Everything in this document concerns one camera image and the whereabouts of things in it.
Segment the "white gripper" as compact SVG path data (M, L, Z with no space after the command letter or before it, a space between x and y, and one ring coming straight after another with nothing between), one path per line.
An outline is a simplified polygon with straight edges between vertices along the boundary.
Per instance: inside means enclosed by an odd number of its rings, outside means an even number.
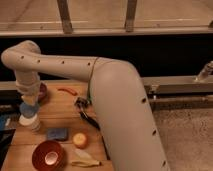
M40 91L40 81L36 80L30 83L25 83L22 81L16 81L16 88L19 93L22 94L22 100L30 106L34 106L38 102L38 97L36 96Z

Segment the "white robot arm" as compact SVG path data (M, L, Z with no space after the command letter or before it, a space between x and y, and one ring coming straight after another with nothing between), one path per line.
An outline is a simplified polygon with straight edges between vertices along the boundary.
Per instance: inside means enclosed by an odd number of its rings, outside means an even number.
M115 171L213 171L213 143L203 155L192 142L165 146L135 67L103 57L54 56L23 41L1 54L14 71L18 91L38 98L41 73L88 84L90 99Z

